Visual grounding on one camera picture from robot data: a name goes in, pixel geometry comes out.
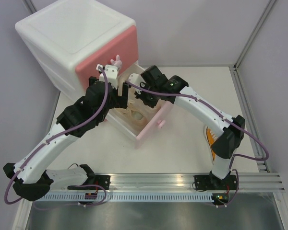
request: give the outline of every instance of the black bracket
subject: black bracket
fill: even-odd
[[[195,185],[195,190],[199,192],[216,190],[227,191],[228,187],[230,190],[236,190],[237,178],[235,175],[228,174],[223,180],[218,180],[218,182],[215,183],[215,181],[211,179],[211,175],[195,175],[193,184]]]
[[[97,80],[95,77],[89,78],[89,87],[86,89],[85,96],[80,97],[74,104],[67,106],[58,116],[57,124],[61,124],[65,130],[75,127],[87,121],[100,107],[105,95],[106,84]],[[68,133],[75,137],[82,137],[88,130],[91,130],[103,122],[108,111],[113,108],[127,108],[128,85],[122,84],[122,95],[118,96],[118,89],[108,83],[108,98],[102,111],[85,126]]]
[[[146,90],[162,93],[179,93],[184,87],[189,84],[179,76],[172,76],[168,79],[157,66],[151,66],[146,69],[141,76],[144,82],[140,83],[140,87]],[[141,94],[134,93],[135,98],[139,98],[143,101],[144,105],[154,108],[158,100],[169,101],[172,104],[175,102],[173,96],[156,96],[147,92],[142,91]]]
[[[103,187],[104,189],[109,190],[110,183],[111,183],[110,175],[95,175],[94,180],[91,184],[97,184]],[[71,185],[71,186],[68,186],[67,189],[69,190],[96,190],[96,187],[95,186],[76,187],[76,186]]]
[[[14,167],[15,163],[7,163],[3,170],[8,178],[12,178],[14,176]],[[42,198],[47,192],[50,190],[50,185],[53,183],[46,171],[43,172],[40,179],[33,184],[24,184],[22,179],[15,178],[15,183],[13,184],[13,188],[15,193],[18,196],[21,196],[24,199],[29,201],[35,201]]]
[[[238,115],[232,118],[233,123],[244,129],[245,119]],[[244,133],[236,129],[233,125],[223,129],[223,134],[212,144],[211,149],[217,156],[223,159],[230,159],[236,148],[239,147]]]

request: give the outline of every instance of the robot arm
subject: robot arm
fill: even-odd
[[[88,165],[80,165],[76,168],[66,170],[48,170],[47,167],[65,148],[84,135],[86,131],[93,129],[100,122],[104,121],[109,109],[127,108],[128,85],[126,83],[122,86],[122,96],[118,96],[118,67],[106,65],[105,73],[109,82],[108,97],[105,106],[98,116],[86,125],[57,137],[53,141],[48,141],[50,137],[86,122],[100,109],[105,94],[103,75],[100,75],[99,80],[90,77],[89,87],[86,90],[85,96],[81,97],[75,104],[65,108],[63,113],[59,115],[56,124],[38,145],[45,144],[43,148],[34,154],[38,148],[36,147],[18,163],[7,163],[3,167],[6,175],[10,179],[14,178],[15,183],[13,188],[17,195],[29,201],[35,201],[43,197],[49,190],[60,189],[70,185],[94,183],[95,174]],[[151,93],[145,92],[145,90],[151,90],[154,92],[187,94],[199,97],[188,83],[178,76],[173,76],[168,80],[156,66],[151,66],[141,75],[131,75],[129,81],[135,83],[135,86],[140,86],[135,94],[145,105],[154,107],[159,99],[170,101],[188,110],[212,129],[219,138],[212,145],[216,158],[210,173],[212,176],[211,180],[223,180],[228,175],[233,151],[243,139],[243,133],[231,127],[231,125],[224,122],[210,108],[196,100],[172,95],[154,96]],[[225,118],[244,128],[245,120],[243,117],[237,116],[233,118],[225,113],[222,114]],[[21,168],[28,158],[31,158],[30,161]]]
[[[34,150],[21,161],[15,164],[7,163],[3,167],[10,179],[17,173],[13,185],[17,195],[29,201],[35,201],[43,197],[49,190],[70,185],[93,184],[95,174],[88,165],[80,165],[65,170],[48,170],[47,167],[65,148],[82,137],[86,131],[93,129],[104,121],[109,109],[127,108],[128,86],[123,84],[122,96],[118,96],[117,83],[115,84],[118,68],[106,66],[105,73],[109,79],[107,101],[101,112],[93,120],[74,131],[55,138],[53,141],[48,141],[52,136],[82,124],[95,114],[100,108],[105,95],[105,83],[101,81],[104,79],[103,76],[100,76],[101,80],[90,77],[85,96],[81,97],[75,104],[65,108],[58,116],[56,124]],[[34,154],[35,150],[43,144],[44,147]],[[21,169],[28,158],[31,159]]]
[[[145,105],[154,107],[159,99],[170,101],[189,111],[206,124],[218,137],[217,141],[212,145],[212,149],[216,153],[216,158],[211,171],[211,180],[223,180],[228,175],[231,157],[235,149],[240,145],[244,133],[232,127],[232,125],[223,119],[226,118],[244,129],[245,119],[242,116],[232,117],[218,110],[194,91],[185,80],[179,76],[173,76],[168,80],[156,66],[151,66],[141,75],[132,74],[129,77],[129,82],[135,86],[140,86],[144,90],[176,94],[176,96],[156,96],[141,90],[139,87],[135,92],[136,97],[141,99]],[[181,97],[178,96],[179,94],[192,95],[195,98],[200,98],[201,101],[206,102],[221,113],[223,117],[219,117],[211,108],[198,100]]]

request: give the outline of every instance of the pink drawer knob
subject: pink drawer knob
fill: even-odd
[[[163,127],[164,124],[165,124],[165,120],[158,120],[158,121],[157,121],[157,124],[158,124],[158,129],[162,129],[162,127]]]

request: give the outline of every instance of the gray wall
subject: gray wall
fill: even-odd
[[[260,136],[288,194],[288,0],[280,0],[240,67]]]
[[[28,15],[20,0],[0,0],[0,230],[11,229],[18,207],[4,204],[9,180],[2,167],[19,161],[43,138],[57,95],[15,31],[15,23]]]
[[[98,0],[135,19],[141,65],[228,65],[268,0]],[[55,0],[32,0],[38,10]]]

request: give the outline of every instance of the white lid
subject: white lid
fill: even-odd
[[[64,66],[74,68],[133,19],[95,0],[59,0],[16,24],[16,30]]]

